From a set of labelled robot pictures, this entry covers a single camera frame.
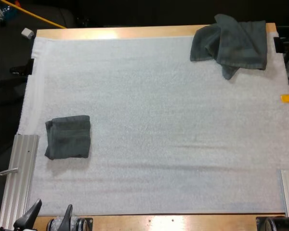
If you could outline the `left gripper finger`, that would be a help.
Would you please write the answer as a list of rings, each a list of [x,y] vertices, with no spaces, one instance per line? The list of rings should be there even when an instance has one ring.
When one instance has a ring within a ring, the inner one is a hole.
[[[73,211],[73,206],[72,204],[69,204],[66,209],[63,220],[58,228],[58,231],[70,231],[71,230],[72,211]]]
[[[14,222],[14,231],[32,230],[41,206],[42,200],[38,199],[27,212]]]

